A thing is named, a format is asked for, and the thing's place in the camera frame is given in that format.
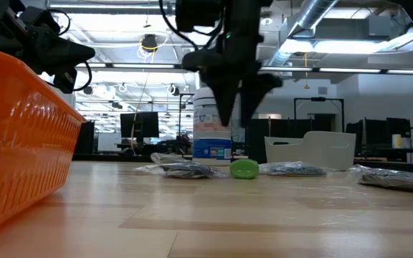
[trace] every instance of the white bottle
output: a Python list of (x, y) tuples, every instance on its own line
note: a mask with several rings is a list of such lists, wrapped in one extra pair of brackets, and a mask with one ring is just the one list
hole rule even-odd
[(212, 90), (198, 89), (194, 96), (192, 159), (209, 166), (228, 166), (231, 148), (230, 127), (221, 124)]

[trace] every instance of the clear plastic bag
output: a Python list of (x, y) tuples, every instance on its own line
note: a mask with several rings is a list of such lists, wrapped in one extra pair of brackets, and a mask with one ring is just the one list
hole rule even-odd
[(171, 163), (195, 163), (190, 160), (186, 160), (176, 154), (162, 154), (162, 153), (152, 153), (151, 160), (155, 164), (171, 164)]
[(271, 176), (325, 176), (327, 168), (319, 168), (302, 161), (275, 162), (259, 165), (259, 172)]
[(355, 165), (347, 170), (348, 177), (364, 185), (413, 191), (413, 173)]
[(225, 178), (228, 174), (218, 168), (205, 166), (198, 163), (171, 163), (149, 165), (137, 168), (155, 175), (162, 175), (169, 178)]

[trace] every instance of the fluorescent light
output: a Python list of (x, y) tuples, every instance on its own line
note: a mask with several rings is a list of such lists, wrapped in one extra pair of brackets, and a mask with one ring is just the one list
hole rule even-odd
[[(102, 99), (102, 100), (83, 100), (83, 99), (76, 99), (76, 102), (81, 103), (110, 103), (110, 102), (119, 102), (119, 103), (128, 103), (128, 104), (138, 104), (137, 100), (112, 100), (112, 99)], [(179, 105), (179, 101), (157, 101), (157, 100), (141, 100), (141, 104), (150, 104), (148, 102), (152, 102), (153, 104), (170, 104), (170, 105)]]
[(380, 48), (380, 43), (369, 41), (323, 40), (315, 44), (313, 51), (329, 54), (372, 54)]
[(307, 41), (297, 41), (295, 39), (286, 39), (285, 42), (281, 45), (279, 51), (282, 53), (296, 53), (296, 52), (309, 53), (309, 52), (313, 52), (313, 46), (310, 42), (307, 42)]
[(113, 64), (115, 68), (173, 69), (173, 64)]
[(320, 72), (354, 72), (354, 73), (379, 73), (379, 69), (355, 69), (355, 68), (320, 68)]
[[(121, 5), (121, 4), (51, 4), (50, 8), (87, 8), (87, 9), (141, 9), (141, 5)], [(158, 9), (158, 6), (144, 6), (147, 9)]]
[[(91, 68), (106, 67), (106, 64), (92, 63), (89, 64)], [(76, 67), (85, 67), (85, 64), (78, 64)]]
[(390, 75), (413, 75), (413, 70), (389, 70)]
[(311, 67), (263, 67), (261, 71), (272, 72), (312, 72)]

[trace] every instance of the ductwork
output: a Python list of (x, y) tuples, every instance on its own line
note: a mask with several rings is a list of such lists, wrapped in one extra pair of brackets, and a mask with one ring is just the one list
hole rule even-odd
[(300, 11), (285, 19), (280, 30), (281, 45), (279, 50), (267, 62), (268, 66), (283, 66), (292, 52), (285, 52), (282, 49), (288, 37), (299, 34), (300, 37), (313, 37), (315, 27), (323, 17), (337, 4), (338, 0), (305, 0), (300, 7)]

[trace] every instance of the desk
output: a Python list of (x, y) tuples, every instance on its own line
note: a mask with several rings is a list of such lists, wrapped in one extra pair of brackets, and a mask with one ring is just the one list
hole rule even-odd
[(326, 178), (182, 180), (73, 162), (0, 226), (0, 258), (413, 257), (413, 193)]
[(383, 148), (383, 147), (365, 147), (361, 153), (355, 155), (356, 158), (364, 160), (376, 160), (384, 158), (385, 161), (407, 162), (407, 154), (413, 153), (413, 148)]

